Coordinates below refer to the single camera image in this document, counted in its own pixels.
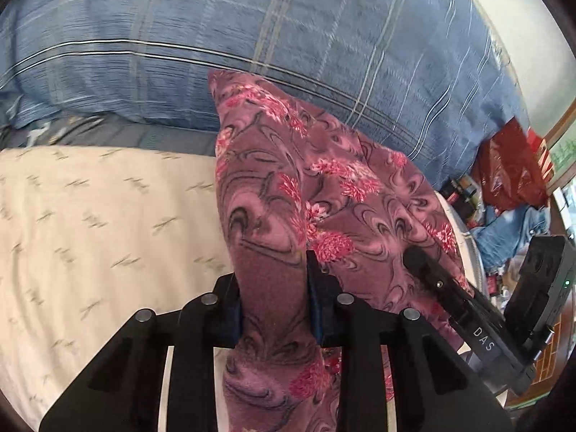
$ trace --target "clutter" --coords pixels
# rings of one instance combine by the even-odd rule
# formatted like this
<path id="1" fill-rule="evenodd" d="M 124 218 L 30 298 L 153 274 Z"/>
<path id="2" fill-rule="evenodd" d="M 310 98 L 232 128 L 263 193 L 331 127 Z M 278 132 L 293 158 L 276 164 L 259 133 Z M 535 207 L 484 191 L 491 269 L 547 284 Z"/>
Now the clutter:
<path id="1" fill-rule="evenodd" d="M 500 211 L 524 204 L 540 209 L 548 201 L 540 166 L 515 118 L 480 144 L 471 175 L 484 202 Z"/>
<path id="2" fill-rule="evenodd" d="M 500 268 L 488 274 L 486 276 L 486 282 L 488 283 L 488 294 L 490 294 L 490 297 L 496 297 L 500 294 L 500 291 L 502 290 L 502 275 L 500 274 Z"/>
<path id="3" fill-rule="evenodd" d="M 502 314 L 479 294 L 469 298 L 421 248 L 408 248 L 403 261 L 451 315 L 450 324 L 473 351 L 468 365 L 490 391 L 510 388 L 522 395 L 535 378 L 533 361 L 554 334 L 558 311 L 571 292 L 576 249 L 568 239 L 532 239 L 520 283 Z M 509 291 L 502 287 L 501 294 L 503 299 Z"/>
<path id="4" fill-rule="evenodd" d="M 448 179 L 440 189 L 440 194 L 454 208 L 469 229 L 482 222 L 484 203 L 482 189 L 469 175 L 459 179 Z"/>

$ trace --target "blue bedding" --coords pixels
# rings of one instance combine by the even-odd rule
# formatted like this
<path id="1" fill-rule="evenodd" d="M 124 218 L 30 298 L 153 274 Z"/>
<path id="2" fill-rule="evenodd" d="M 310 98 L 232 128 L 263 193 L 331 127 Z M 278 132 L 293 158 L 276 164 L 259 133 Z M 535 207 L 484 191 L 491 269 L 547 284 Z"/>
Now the blue bedding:
<path id="1" fill-rule="evenodd" d="M 217 132 L 210 68 L 260 73 L 438 187 L 516 116 L 519 89 L 471 0 L 12 0 L 0 126 L 60 111 Z"/>

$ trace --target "blue jeans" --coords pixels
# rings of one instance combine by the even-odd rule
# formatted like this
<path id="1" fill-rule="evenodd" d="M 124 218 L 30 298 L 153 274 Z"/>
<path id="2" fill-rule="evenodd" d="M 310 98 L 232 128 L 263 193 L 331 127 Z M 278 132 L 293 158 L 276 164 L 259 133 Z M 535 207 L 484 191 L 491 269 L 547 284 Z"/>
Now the blue jeans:
<path id="1" fill-rule="evenodd" d="M 520 206 L 504 211 L 495 217 L 494 208 L 486 208 L 486 225 L 471 230 L 476 240 L 482 263 L 487 272 L 501 267 L 514 257 L 533 235 L 546 234 L 550 230 L 550 208 L 537 210 Z"/>

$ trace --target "bed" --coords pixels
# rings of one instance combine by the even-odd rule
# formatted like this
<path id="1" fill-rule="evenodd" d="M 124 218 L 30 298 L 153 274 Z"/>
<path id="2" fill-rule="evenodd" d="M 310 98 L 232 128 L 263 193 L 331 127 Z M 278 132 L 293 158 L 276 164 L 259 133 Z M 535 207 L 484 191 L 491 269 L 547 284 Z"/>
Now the bed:
<path id="1" fill-rule="evenodd" d="M 36 370 L 30 375 L 21 366 L 11 370 L 18 355 L 3 340 L 0 347 L 9 355 L 0 356 L 0 389 L 35 430 L 67 382 L 135 309 L 143 305 L 156 311 L 180 308 L 229 268 L 215 231 L 214 204 L 208 215 L 194 211 L 200 206 L 198 200 L 206 200 L 209 208 L 213 193 L 214 160 L 207 156 L 214 155 L 219 123 L 206 86 L 208 69 L 226 67 L 266 76 L 288 93 L 403 152 L 436 188 L 447 177 L 468 170 L 479 143 L 510 118 L 528 126 L 506 52 L 473 0 L 10 0 L 0 15 L 0 37 L 6 42 L 0 47 L 0 147 L 16 148 L 8 149 L 2 160 L 31 167 L 21 174 L 21 186 L 16 188 L 25 198 L 12 197 L 25 205 L 17 214 L 21 223 L 12 223 L 3 233 L 6 261 L 13 264 L 11 258 L 19 255 L 13 229 L 21 229 L 22 236 L 39 238 L 35 240 L 39 253 L 25 260 L 32 265 L 25 274 L 30 276 L 31 269 L 37 268 L 49 270 L 56 278 L 62 273 L 54 265 L 78 264 L 69 233 L 60 236 L 68 241 L 42 256 L 41 243 L 53 239 L 59 229 L 57 219 L 56 227 L 46 234 L 31 232 L 57 215 L 52 210 L 57 203 L 47 206 L 41 193 L 34 194 L 45 187 L 41 174 L 32 168 L 44 163 L 63 167 L 78 154 L 74 147 L 97 146 L 80 148 L 76 172 L 59 177 L 68 180 L 59 189 L 73 184 L 69 189 L 83 196 L 83 180 L 101 180 L 97 196 L 106 197 L 103 203 L 113 207 L 111 203 L 125 202 L 123 193 L 132 193 L 138 200 L 156 199 L 150 188 L 142 187 L 157 183 L 155 189 L 164 190 L 158 192 L 163 203 L 178 208 L 148 205 L 146 209 L 154 213 L 146 219 L 154 222 L 139 233 L 148 240 L 134 242 L 140 252 L 157 259 L 150 277 L 151 281 L 162 278 L 161 283 L 143 285 L 131 280 L 135 277 L 131 275 L 122 280 L 123 286 L 111 290 L 107 285 L 106 281 L 116 281 L 117 270 L 130 274 L 131 268 L 144 269 L 135 250 L 113 257 L 107 253 L 114 249 L 109 238 L 91 240 L 93 231 L 112 228 L 94 208 L 102 203 L 94 203 L 93 210 L 77 211 L 74 218 L 74 225 L 83 226 L 77 235 L 86 238 L 82 254 L 89 256 L 91 249 L 99 249 L 96 255 L 101 258 L 92 257 L 83 267 L 106 275 L 91 278 L 93 287 L 69 286 L 59 279 L 63 294 L 57 296 L 54 286 L 46 298 L 38 284 L 49 281 L 22 279 L 18 273 L 5 280 L 13 290 L 3 293 L 12 298 L 3 306 L 19 307 L 19 311 L 4 314 L 0 332 L 5 336 L 27 333 Z M 122 156 L 131 159 L 122 163 L 126 172 L 118 177 L 122 188 L 112 190 L 102 174 L 109 178 L 113 167 L 106 161 Z M 100 171 L 95 177 L 100 179 L 76 177 L 79 170 L 96 169 Z M 180 217 L 177 225 L 162 224 L 174 216 Z M 144 225 L 142 218 L 132 216 L 123 229 Z M 199 225 L 202 219 L 209 222 Z M 60 225 L 70 231 L 70 222 L 68 216 Z M 211 237 L 201 241 L 186 231 L 184 223 L 190 229 L 208 229 Z M 156 225 L 161 230 L 154 234 Z M 469 235 L 464 229 L 456 234 L 460 251 L 467 255 L 467 277 L 477 282 L 474 274 L 479 270 L 468 249 Z M 156 246 L 156 237 L 164 235 L 166 242 Z M 183 249 L 181 242 L 194 245 Z M 52 266 L 42 270 L 42 261 Z M 149 291 L 162 284 L 170 294 L 153 300 L 146 287 Z M 99 291 L 107 295 L 96 297 Z M 119 296 L 126 292 L 134 296 L 130 302 Z M 66 303 L 59 305 L 58 297 L 64 294 Z M 80 346 L 78 339 L 86 333 L 81 322 L 105 306 L 104 299 L 108 322 L 98 330 L 91 325 L 90 341 Z M 50 304 L 75 310 L 77 325 L 65 323 L 71 312 L 57 310 L 49 311 L 53 323 L 42 325 L 38 314 Z M 31 320 L 39 324 L 36 330 L 30 330 Z M 56 333 L 56 326 L 69 333 Z M 42 339 L 31 335 L 37 331 Z M 52 372 L 61 376 L 56 379 Z"/>

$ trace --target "black plastic part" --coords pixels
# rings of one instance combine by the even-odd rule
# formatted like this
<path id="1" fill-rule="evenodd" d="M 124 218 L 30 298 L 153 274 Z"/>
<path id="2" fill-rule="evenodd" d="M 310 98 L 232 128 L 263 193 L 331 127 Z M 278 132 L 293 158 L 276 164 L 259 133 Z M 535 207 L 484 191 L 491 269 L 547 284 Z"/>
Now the black plastic part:
<path id="1" fill-rule="evenodd" d="M 511 388 L 522 395 L 574 281 L 576 249 L 568 240 L 532 238 L 504 316 L 479 292 L 466 293 L 422 248 L 408 248 L 404 265 L 448 312 L 451 326 L 474 352 L 470 366 L 490 390 Z"/>
<path id="2" fill-rule="evenodd" d="M 521 395 L 535 377 L 533 359 L 514 342 L 504 318 L 475 292 L 471 297 L 420 247 L 404 252 L 408 271 L 434 293 L 450 315 L 450 325 L 470 346 L 480 362 L 471 362 L 492 392 L 509 387 Z"/>
<path id="3" fill-rule="evenodd" d="M 309 259 L 310 313 L 323 347 L 342 346 L 338 432 L 386 432 L 381 346 L 388 346 L 399 432 L 462 429 L 509 432 L 512 425 L 479 377 L 424 319 L 342 305 L 338 280 Z M 140 322 L 131 317 L 86 366 L 40 424 L 40 432 L 156 432 L 168 346 L 174 345 L 167 432 L 216 432 L 213 348 L 241 333 L 234 274 L 180 310 Z M 468 419 L 474 415 L 474 421 Z"/>
<path id="4" fill-rule="evenodd" d="M 168 344 L 132 316 L 42 419 L 42 432 L 156 432 Z"/>

